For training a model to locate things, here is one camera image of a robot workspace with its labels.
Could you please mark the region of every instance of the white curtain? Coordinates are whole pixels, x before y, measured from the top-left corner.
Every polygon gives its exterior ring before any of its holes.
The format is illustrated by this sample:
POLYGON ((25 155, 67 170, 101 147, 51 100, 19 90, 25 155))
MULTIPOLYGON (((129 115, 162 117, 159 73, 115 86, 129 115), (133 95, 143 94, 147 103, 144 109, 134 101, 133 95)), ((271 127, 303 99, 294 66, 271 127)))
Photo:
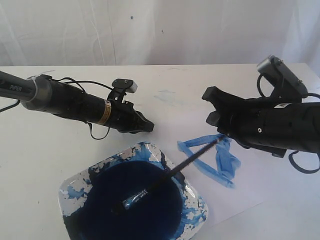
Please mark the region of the white curtain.
POLYGON ((320 75, 319 0, 0 0, 0 65, 258 63, 320 75))

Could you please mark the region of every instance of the paint palette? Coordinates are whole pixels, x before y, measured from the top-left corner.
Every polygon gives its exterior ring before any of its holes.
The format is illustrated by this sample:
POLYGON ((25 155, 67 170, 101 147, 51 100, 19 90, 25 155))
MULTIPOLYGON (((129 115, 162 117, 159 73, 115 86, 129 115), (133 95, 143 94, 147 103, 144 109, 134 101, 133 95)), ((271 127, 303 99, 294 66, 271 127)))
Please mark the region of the paint palette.
POLYGON ((154 144, 142 142, 65 180, 58 199, 70 239, 191 239, 206 221, 208 206, 182 173, 128 211, 111 211, 174 167, 154 144))

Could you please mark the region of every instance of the robotic arm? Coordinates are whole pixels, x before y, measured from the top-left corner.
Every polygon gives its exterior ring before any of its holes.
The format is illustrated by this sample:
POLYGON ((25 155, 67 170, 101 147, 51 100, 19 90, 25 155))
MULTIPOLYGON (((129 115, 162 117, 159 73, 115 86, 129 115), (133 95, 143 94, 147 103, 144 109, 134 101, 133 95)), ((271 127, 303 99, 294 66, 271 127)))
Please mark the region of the robotic arm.
MULTIPOLYGON (((320 102, 302 103, 308 96, 320 96, 308 93, 302 81, 273 55, 257 68, 261 97, 243 99, 215 86, 208 87, 202 99, 212 103, 216 110, 209 114, 206 122, 242 147, 269 152, 274 157, 283 158, 287 150, 320 153, 320 102), (268 97, 260 89, 262 77, 274 87, 268 97)), ((289 158, 296 167, 292 155, 289 158)))
POLYGON ((137 89, 133 80, 116 79, 108 98, 103 99, 86 93, 72 78, 64 79, 71 81, 60 82, 62 79, 54 80, 44 74, 24 80, 0 71, 0 97, 17 99, 26 109, 82 121, 89 123, 90 127, 90 123, 95 123, 121 133, 152 132, 154 124, 141 112, 135 111, 133 103, 123 101, 126 93, 134 93, 137 89))

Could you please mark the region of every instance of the brush handle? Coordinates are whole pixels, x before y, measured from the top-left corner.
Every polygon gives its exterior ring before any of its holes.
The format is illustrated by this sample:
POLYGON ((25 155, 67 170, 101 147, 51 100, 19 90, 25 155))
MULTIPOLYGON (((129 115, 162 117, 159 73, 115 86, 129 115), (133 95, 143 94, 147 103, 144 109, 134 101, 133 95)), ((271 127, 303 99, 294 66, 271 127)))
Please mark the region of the brush handle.
POLYGON ((150 193, 150 191, 153 191, 154 189, 158 188, 163 182, 171 179, 174 175, 176 175, 178 172, 180 172, 182 169, 184 169, 186 166, 188 166, 190 163, 192 163, 194 160, 199 158, 202 154, 204 154, 206 151, 211 149, 214 145, 218 144, 223 138, 226 136, 223 135, 219 137, 218 139, 208 143, 203 148, 201 148, 199 151, 197 151, 195 154, 188 157, 186 160, 181 162, 179 165, 171 169, 164 177, 162 177, 160 180, 156 181, 153 185, 147 187, 145 190, 150 193))

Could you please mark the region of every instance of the table surface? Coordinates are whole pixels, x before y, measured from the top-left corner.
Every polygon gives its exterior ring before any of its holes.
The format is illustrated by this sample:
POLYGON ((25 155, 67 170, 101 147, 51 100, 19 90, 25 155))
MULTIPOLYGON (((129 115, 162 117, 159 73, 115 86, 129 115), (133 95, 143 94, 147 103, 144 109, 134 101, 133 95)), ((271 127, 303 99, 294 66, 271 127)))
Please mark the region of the table surface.
MULTIPOLYGON (((309 92, 320 89, 319 78, 306 64, 288 66, 303 80, 309 92)), ((174 163, 181 162, 185 156, 177 149, 178 140, 217 133, 205 123, 213 111, 212 105, 201 99, 207 87, 217 86, 242 98, 259 96, 256 64, 10 66, 0 70, 21 78, 55 70, 48 74, 56 79, 72 77, 108 85, 116 78, 133 79, 138 89, 125 99, 155 123, 152 133, 120 134, 111 130, 106 139, 96 141, 91 139, 88 126, 82 122, 29 111, 22 106, 1 113, 0 238, 6 240, 69 239, 57 200, 61 183, 135 143, 153 142, 174 163)), ((271 86, 262 85, 266 93, 271 92, 271 86)), ((84 87, 99 97, 109 93, 92 84, 84 87)), ((0 105, 11 102, 1 98, 0 105)), ((100 137, 106 130, 96 125, 93 134, 100 137)), ((241 169, 246 170, 243 173, 254 193, 263 199, 262 203, 213 227, 201 229, 194 239, 319 239, 320 173, 297 172, 287 156, 274 158, 258 150, 245 150, 235 142, 232 149, 235 155, 247 156, 241 169)), ((302 156, 304 166, 315 165, 314 154, 302 156)), ((196 183, 200 175, 192 166, 183 173, 191 184, 196 183)), ((210 181, 203 182, 200 194, 206 195, 209 191, 215 191, 210 181)), ((208 196, 205 200, 209 204, 214 202, 208 196)))

